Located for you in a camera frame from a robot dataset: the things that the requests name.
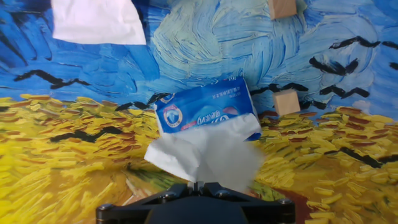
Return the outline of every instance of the white tissue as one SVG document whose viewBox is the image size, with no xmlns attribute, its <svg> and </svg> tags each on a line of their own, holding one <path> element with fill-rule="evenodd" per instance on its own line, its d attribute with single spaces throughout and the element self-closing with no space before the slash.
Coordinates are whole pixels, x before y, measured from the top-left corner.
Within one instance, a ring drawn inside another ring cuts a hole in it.
<svg viewBox="0 0 398 224">
<path fill-rule="evenodd" d="M 145 45 L 131 0 L 51 0 L 53 38 L 79 44 Z"/>
<path fill-rule="evenodd" d="M 257 118 L 244 114 L 217 125 L 163 134 L 149 145 L 145 160 L 191 182 L 219 182 L 243 192 L 264 160 L 244 142 L 259 129 Z"/>
</svg>

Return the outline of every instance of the painting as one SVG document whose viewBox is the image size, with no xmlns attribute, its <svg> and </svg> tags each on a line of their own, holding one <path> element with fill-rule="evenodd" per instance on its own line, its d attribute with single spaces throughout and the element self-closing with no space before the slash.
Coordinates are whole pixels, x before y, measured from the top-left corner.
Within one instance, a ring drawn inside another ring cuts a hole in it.
<svg viewBox="0 0 398 224">
<path fill-rule="evenodd" d="M 0 223 L 94 223 L 185 180 L 146 162 L 152 104 L 244 77 L 266 161 L 247 194 L 297 223 L 398 222 L 398 3 L 133 0 L 147 45 L 52 38 L 50 0 L 0 1 Z M 282 117 L 272 94 L 294 89 Z"/>
</svg>

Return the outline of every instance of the wooden cube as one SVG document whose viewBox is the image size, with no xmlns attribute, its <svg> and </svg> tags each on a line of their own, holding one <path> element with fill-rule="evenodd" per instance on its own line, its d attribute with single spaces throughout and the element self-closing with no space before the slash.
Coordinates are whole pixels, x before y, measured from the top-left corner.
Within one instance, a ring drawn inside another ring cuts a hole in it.
<svg viewBox="0 0 398 224">
<path fill-rule="evenodd" d="M 272 94 L 275 110 L 279 116 L 300 111 L 299 98 L 294 90 L 284 90 Z"/>
<path fill-rule="evenodd" d="M 271 20 L 297 14 L 296 0 L 268 0 Z"/>
</svg>

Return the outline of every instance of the blue sky painting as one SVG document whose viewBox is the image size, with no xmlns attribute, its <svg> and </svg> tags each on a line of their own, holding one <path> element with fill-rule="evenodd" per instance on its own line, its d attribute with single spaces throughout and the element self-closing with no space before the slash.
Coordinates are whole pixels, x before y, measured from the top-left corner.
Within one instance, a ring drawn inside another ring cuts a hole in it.
<svg viewBox="0 0 398 224">
<path fill-rule="evenodd" d="M 55 40 L 50 0 L 0 1 L 0 97 L 145 104 L 239 75 L 259 112 L 294 88 L 310 111 L 354 106 L 398 120 L 395 0 L 298 0 L 296 16 L 276 21 L 265 0 L 133 3 L 147 46 Z"/>
</svg>

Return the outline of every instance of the white paper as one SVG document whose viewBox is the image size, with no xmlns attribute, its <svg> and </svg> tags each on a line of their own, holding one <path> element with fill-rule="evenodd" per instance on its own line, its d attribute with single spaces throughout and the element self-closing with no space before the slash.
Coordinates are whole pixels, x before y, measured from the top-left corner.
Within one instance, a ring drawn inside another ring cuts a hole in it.
<svg viewBox="0 0 398 224">
<path fill-rule="evenodd" d="M 145 45 L 131 0 L 51 0 L 53 38 L 78 44 Z"/>
<path fill-rule="evenodd" d="M 259 130 L 257 118 L 244 114 L 217 125 L 163 134 L 149 145 L 145 160 L 191 182 L 219 182 L 243 192 L 264 160 L 244 142 Z"/>
</svg>

